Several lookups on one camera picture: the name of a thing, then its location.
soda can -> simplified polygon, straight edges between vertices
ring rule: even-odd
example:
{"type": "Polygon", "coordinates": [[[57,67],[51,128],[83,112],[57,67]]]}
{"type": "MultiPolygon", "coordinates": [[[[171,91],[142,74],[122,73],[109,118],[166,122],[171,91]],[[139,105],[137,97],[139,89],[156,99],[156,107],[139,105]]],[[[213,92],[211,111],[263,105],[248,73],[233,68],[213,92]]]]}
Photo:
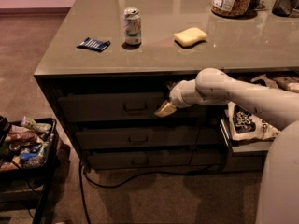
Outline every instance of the soda can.
{"type": "Polygon", "coordinates": [[[124,10],[123,28],[126,44],[138,45],[141,43],[141,17],[138,8],[128,7],[124,10]]]}

countertop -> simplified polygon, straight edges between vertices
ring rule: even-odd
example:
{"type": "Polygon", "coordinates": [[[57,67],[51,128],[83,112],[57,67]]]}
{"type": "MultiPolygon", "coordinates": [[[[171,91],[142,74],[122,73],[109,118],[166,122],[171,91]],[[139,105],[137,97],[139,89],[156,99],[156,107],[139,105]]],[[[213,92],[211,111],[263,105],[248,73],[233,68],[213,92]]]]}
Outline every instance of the countertop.
{"type": "Polygon", "coordinates": [[[211,12],[212,0],[76,0],[50,43],[36,76],[76,74],[197,73],[206,67],[227,72],[296,70],[299,67],[299,18],[265,10],[239,19],[211,12]],[[138,7],[142,44],[124,45],[122,13],[138,7]],[[183,48],[173,33],[198,27],[206,42],[183,48]],[[109,40],[102,53],[77,49],[86,37],[109,40]]]}

yellow sponge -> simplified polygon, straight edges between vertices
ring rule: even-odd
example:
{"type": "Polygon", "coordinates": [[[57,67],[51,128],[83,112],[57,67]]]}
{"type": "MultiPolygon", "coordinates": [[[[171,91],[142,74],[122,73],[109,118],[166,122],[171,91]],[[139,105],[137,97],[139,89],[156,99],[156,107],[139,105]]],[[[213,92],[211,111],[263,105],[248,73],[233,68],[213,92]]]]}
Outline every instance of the yellow sponge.
{"type": "Polygon", "coordinates": [[[199,41],[205,41],[208,34],[197,27],[189,28],[183,32],[174,34],[174,38],[182,47],[189,47],[199,41]]]}

